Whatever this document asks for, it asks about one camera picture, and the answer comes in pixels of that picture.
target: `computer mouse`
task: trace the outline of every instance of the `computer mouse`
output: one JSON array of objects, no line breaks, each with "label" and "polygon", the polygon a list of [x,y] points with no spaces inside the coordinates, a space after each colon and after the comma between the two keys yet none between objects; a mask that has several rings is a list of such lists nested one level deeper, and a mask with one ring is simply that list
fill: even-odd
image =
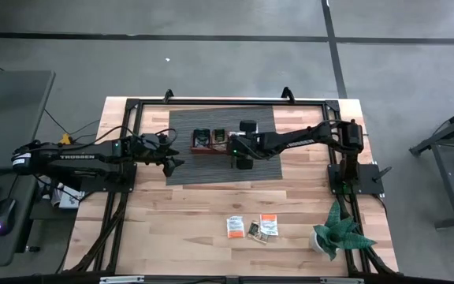
[{"label": "computer mouse", "polygon": [[0,201],[0,236],[5,236],[13,229],[17,201],[6,198]]}]

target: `wooden tabletop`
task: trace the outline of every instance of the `wooden tabletop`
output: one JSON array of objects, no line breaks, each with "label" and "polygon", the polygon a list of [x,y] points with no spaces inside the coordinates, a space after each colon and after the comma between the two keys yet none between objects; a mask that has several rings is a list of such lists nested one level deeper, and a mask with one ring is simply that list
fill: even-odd
[{"label": "wooden tabletop", "polygon": [[[126,99],[106,98],[98,136],[121,125]],[[339,102],[343,120],[354,118],[364,125],[359,100],[340,99]],[[168,128],[171,110],[216,107],[227,106],[145,106],[140,133]],[[273,109],[279,133],[322,121],[321,109],[316,106],[273,106]],[[118,137],[119,132],[114,131],[106,139]],[[364,142],[359,161],[370,163],[372,155],[367,136]],[[117,274],[347,275],[344,253],[339,252],[331,262],[327,255],[309,249],[313,226],[325,222],[334,201],[326,173],[327,147],[315,144],[291,148],[280,157],[281,180],[199,185],[166,186],[160,166],[139,164],[135,190],[128,198]],[[81,203],[65,269],[77,264],[98,237],[106,196],[98,192]],[[364,234],[377,242],[374,249],[378,255],[397,270],[383,207],[372,196],[358,196],[358,200]],[[277,214],[279,236],[271,237],[267,245],[247,237],[227,238],[228,217],[243,216],[247,230],[250,222],[259,220],[262,213]],[[108,262],[110,247],[111,239],[107,242],[104,265]],[[358,256],[355,264],[361,268]]]}]

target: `white pot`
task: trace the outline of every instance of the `white pot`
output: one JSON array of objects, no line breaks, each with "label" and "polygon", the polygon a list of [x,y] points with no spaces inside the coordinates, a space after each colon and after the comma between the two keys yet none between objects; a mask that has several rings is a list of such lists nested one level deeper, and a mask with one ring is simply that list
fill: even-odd
[{"label": "white pot", "polygon": [[320,247],[320,245],[318,244],[318,239],[317,239],[317,234],[316,232],[313,230],[313,232],[311,232],[311,236],[309,237],[309,246],[310,248],[312,248],[314,251],[316,252],[321,252],[321,253],[326,253],[322,247]]}]

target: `potted plant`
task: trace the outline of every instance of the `potted plant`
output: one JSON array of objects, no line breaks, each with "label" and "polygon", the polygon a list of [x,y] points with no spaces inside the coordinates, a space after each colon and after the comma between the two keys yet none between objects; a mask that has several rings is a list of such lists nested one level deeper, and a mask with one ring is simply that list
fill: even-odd
[{"label": "potted plant", "polygon": [[351,216],[341,220],[341,207],[336,200],[330,208],[325,225],[314,226],[310,246],[316,252],[327,253],[330,260],[333,260],[338,249],[364,249],[376,244],[375,241],[353,233],[357,226]]}]

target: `concrete floor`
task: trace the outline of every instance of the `concrete floor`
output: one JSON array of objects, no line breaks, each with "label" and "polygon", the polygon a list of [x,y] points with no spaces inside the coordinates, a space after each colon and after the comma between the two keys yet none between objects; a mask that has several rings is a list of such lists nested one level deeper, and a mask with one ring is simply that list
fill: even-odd
[{"label": "concrete floor", "polygon": [[[337,36],[454,38],[454,0],[329,0]],[[0,0],[1,31],[326,36],[318,0]],[[384,177],[400,271],[454,280],[454,229],[434,158],[407,151],[454,114],[454,45],[340,44],[348,98],[360,99]],[[108,95],[337,98],[328,43],[116,42],[0,39],[0,66],[57,73],[47,109],[67,129],[99,118]],[[94,133],[93,125],[84,133]],[[61,131],[46,116],[39,138]],[[41,225],[45,251],[3,275],[53,273],[71,223]]]}]

